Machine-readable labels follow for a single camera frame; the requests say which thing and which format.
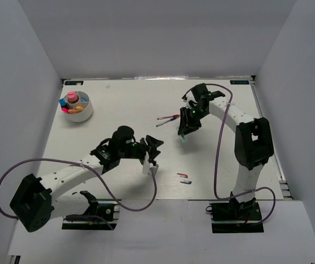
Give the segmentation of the green eraser case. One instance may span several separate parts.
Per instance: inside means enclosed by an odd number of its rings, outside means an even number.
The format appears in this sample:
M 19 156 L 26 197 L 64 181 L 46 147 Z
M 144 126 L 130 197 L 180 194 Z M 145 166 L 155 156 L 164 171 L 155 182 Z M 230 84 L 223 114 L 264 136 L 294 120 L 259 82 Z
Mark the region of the green eraser case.
M 182 142 L 186 142 L 184 135 L 179 135 L 179 138 L 181 139 Z

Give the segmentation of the red pen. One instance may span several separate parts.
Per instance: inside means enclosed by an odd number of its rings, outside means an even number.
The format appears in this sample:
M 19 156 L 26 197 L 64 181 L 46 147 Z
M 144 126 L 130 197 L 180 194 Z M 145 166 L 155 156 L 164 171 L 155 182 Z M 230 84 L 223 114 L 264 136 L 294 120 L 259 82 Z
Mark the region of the red pen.
M 179 118 L 179 117 L 180 117 L 179 114 L 175 114 L 175 115 L 170 115 L 166 117 L 158 117 L 157 120 L 172 119 L 172 118 Z

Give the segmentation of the orange pink highlighter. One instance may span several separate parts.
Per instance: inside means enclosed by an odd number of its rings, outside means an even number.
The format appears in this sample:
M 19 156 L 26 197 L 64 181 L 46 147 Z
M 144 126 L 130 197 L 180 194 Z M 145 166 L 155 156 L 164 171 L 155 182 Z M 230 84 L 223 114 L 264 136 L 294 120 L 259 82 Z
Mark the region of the orange pink highlighter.
M 77 109 L 69 109 L 68 110 L 68 113 L 69 114 L 76 114 L 76 113 L 79 113 L 79 112 L 81 112 L 80 110 L 77 110 Z

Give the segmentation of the pink glue bottle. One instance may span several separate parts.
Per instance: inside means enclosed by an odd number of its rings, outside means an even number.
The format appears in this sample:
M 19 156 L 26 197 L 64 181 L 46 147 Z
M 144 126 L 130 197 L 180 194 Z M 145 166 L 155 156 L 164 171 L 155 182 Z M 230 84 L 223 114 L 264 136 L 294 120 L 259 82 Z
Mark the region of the pink glue bottle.
M 67 102 L 70 104 L 74 104 L 77 103 L 77 101 L 79 100 L 79 96 L 77 95 L 77 93 L 75 91 L 71 91 L 67 93 Z

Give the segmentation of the pink black highlighter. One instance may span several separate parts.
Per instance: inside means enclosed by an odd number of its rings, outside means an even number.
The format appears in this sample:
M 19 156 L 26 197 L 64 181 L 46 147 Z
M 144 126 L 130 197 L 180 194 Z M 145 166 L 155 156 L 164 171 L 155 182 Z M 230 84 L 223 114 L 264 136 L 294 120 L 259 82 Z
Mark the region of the pink black highlighter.
M 62 107 L 62 111 L 65 112 L 65 113 L 69 113 L 69 109 L 65 108 L 65 107 Z

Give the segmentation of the black blue highlighter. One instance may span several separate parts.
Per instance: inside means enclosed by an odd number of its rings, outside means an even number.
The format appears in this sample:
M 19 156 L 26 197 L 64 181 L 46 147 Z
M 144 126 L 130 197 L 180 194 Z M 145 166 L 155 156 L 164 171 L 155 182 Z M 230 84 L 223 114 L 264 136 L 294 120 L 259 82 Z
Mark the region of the black blue highlighter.
M 60 99 L 59 104 L 63 107 L 66 105 L 66 102 L 63 99 Z

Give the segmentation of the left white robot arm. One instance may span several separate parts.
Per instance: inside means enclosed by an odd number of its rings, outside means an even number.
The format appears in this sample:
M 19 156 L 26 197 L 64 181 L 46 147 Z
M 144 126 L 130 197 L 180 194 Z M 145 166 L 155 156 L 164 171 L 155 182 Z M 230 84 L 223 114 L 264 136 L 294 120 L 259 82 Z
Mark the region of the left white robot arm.
M 64 161 L 65 168 L 41 177 L 25 176 L 10 202 L 10 208 L 29 233 L 57 217 L 70 222 L 105 223 L 113 229 L 113 203 L 99 202 L 87 190 L 72 189 L 89 179 L 101 179 L 122 159 L 140 161 L 143 174 L 154 178 L 158 170 L 155 160 L 160 154 L 158 147 L 163 143 L 149 135 L 136 141 L 131 127 L 120 126 L 80 161 Z

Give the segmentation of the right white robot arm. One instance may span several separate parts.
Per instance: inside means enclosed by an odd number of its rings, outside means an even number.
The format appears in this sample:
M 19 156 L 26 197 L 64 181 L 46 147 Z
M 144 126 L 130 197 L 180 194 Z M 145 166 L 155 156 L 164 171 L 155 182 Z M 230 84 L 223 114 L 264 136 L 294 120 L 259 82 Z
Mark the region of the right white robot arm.
M 184 138 L 201 128 L 201 119 L 212 115 L 221 120 L 220 130 L 229 127 L 235 134 L 234 155 L 239 164 L 235 186 L 227 197 L 230 214 L 236 219 L 248 215 L 249 203 L 255 201 L 258 178 L 264 165 L 274 154 L 269 121 L 255 118 L 233 104 L 233 94 L 226 96 L 219 90 L 211 92 L 208 84 L 201 83 L 189 89 L 192 96 L 184 94 L 185 103 L 180 109 L 178 135 Z

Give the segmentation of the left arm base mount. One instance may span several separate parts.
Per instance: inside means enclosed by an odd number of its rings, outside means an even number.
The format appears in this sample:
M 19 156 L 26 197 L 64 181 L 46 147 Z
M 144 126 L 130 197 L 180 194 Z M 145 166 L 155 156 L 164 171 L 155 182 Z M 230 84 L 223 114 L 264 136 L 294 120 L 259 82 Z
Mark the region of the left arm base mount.
M 62 230 L 108 230 L 113 231 L 118 223 L 120 206 L 115 201 L 98 200 L 81 215 L 66 216 Z

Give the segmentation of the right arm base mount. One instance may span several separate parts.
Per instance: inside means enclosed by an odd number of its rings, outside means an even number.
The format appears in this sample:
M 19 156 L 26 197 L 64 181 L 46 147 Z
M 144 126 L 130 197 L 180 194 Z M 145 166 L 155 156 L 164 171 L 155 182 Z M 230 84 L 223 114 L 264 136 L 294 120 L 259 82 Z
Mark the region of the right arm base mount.
M 212 233 L 235 234 L 235 233 L 263 233 L 262 214 L 258 202 L 253 209 L 236 216 L 231 210 L 229 203 L 210 203 L 205 211 L 211 215 Z

